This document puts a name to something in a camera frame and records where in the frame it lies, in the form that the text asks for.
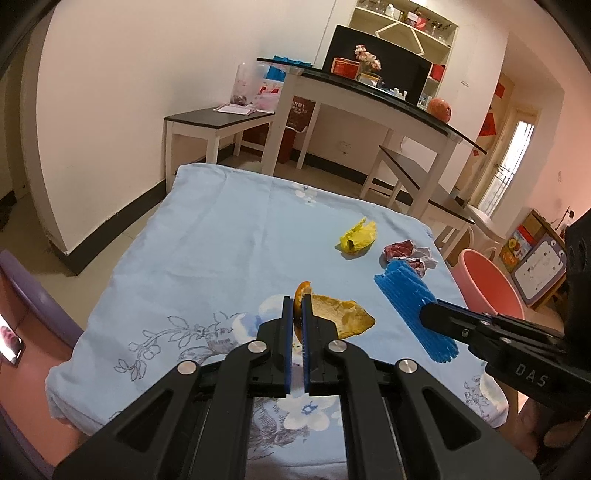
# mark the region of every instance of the black baseboard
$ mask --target black baseboard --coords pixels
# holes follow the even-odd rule
[[[17,202],[17,196],[14,195],[14,190],[8,192],[0,199],[0,207],[11,207]]]
[[[291,159],[297,161],[298,158],[300,158],[300,150],[296,150],[294,148],[291,151]],[[359,183],[360,185],[363,185],[368,177],[365,173],[362,173],[350,167],[345,167],[340,163],[333,162],[332,160],[327,160],[326,158],[319,157],[312,153],[306,153],[304,163],[306,165],[309,165],[310,167],[327,171],[328,173],[332,173],[333,175],[337,175],[338,177],[354,181],[355,183]],[[374,183],[388,190],[394,190],[394,186],[390,185],[389,183],[386,183],[385,181],[374,179]],[[402,190],[400,190],[400,192],[398,192],[398,194],[396,195],[396,200],[398,202],[404,203],[405,205],[410,205],[413,202],[413,198],[408,194],[408,192],[403,192]]]
[[[218,151],[218,161],[225,160],[234,154],[234,144],[223,147]],[[195,161],[196,163],[205,162],[205,157]],[[66,255],[53,243],[51,247],[60,261],[68,267],[74,274],[78,275],[86,266],[100,254],[107,245],[117,238],[123,231],[138,220],[143,214],[151,208],[158,205],[166,197],[166,181],[163,180],[155,187],[148,190],[139,198],[135,199],[129,205],[122,208],[114,214],[105,223],[98,227],[83,242],[78,245],[72,253]]]

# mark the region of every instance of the metal screw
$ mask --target metal screw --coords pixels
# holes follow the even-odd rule
[[[178,373],[181,375],[191,375],[197,371],[197,364],[190,360],[179,363],[177,367]]]
[[[399,361],[398,368],[406,374],[413,374],[417,371],[418,365],[414,360],[405,358]]]
[[[333,340],[329,343],[329,350],[331,352],[341,353],[347,350],[347,344],[342,340]]]
[[[248,349],[252,353],[263,353],[265,350],[267,350],[267,344],[261,340],[253,340],[248,344]]]

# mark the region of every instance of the window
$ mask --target window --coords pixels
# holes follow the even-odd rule
[[[486,189],[482,200],[478,204],[479,210],[491,215],[501,201],[503,194],[511,184],[519,164],[525,155],[530,144],[531,136],[534,133],[534,124],[519,120],[513,133],[509,148],[500,164],[495,163],[495,173],[491,184]]]

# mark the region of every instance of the black bench top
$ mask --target black bench top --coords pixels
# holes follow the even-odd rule
[[[231,125],[241,124],[260,118],[262,116],[271,116],[272,113],[253,112],[250,115],[237,115],[235,113],[216,112],[213,108],[204,108],[202,110],[193,110],[192,112],[178,113],[164,117],[170,122],[179,124],[195,125],[196,127],[214,128],[216,130]]]
[[[382,90],[380,88],[373,87],[371,85],[366,85],[364,83],[358,82],[357,80],[351,80],[334,73],[325,72],[324,70],[315,69],[314,67],[305,67],[302,65],[295,65],[287,61],[281,60],[273,60],[273,59],[264,59],[258,58],[260,62],[268,63],[268,64],[277,64],[277,65],[285,65],[294,67],[295,69],[301,69],[301,75],[303,77],[311,78],[313,80],[317,80],[319,82],[328,83],[330,85],[335,85],[337,87],[344,88],[351,92],[358,93],[360,95],[369,97],[373,100],[377,100],[378,102],[384,103],[396,110],[400,110],[401,112],[410,115],[411,117],[419,120],[420,122],[430,126],[432,129],[438,131],[443,135],[451,135],[455,134],[462,138],[465,142],[470,144],[472,147],[476,148],[477,150],[481,151],[486,155],[486,150],[484,150],[480,145],[473,142],[470,138],[466,135],[461,133],[460,131],[453,128],[451,125],[442,122],[441,120],[435,118],[433,115],[427,113],[427,111],[417,107],[416,105],[412,105],[411,103],[405,102],[394,96],[393,93],[387,92],[386,90]]]

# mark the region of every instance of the bed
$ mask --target bed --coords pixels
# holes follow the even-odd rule
[[[336,246],[362,217],[377,224],[370,249],[351,258]],[[376,319],[348,339],[370,356],[412,358],[492,426],[507,405],[480,388],[484,364],[459,345],[435,363],[374,283],[384,246],[412,239],[439,261],[425,283],[465,306],[428,227],[385,207],[229,167],[182,166],[172,192],[115,267],[72,359],[47,377],[52,415],[93,434],[177,363],[224,358],[280,316],[304,280],[314,291],[356,300]],[[337,397],[303,393],[294,347],[291,395],[254,402],[247,478],[347,477]]]

